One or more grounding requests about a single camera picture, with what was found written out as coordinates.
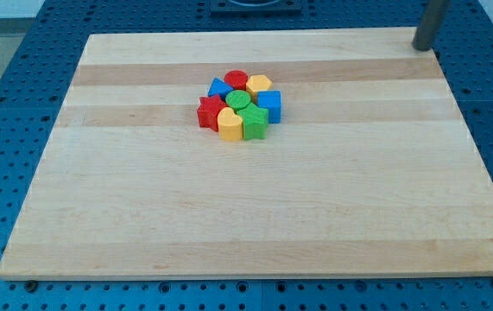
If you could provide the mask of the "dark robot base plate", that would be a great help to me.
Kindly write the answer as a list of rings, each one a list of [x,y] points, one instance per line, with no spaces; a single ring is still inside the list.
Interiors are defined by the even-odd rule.
[[[209,0],[212,15],[299,13],[301,0]]]

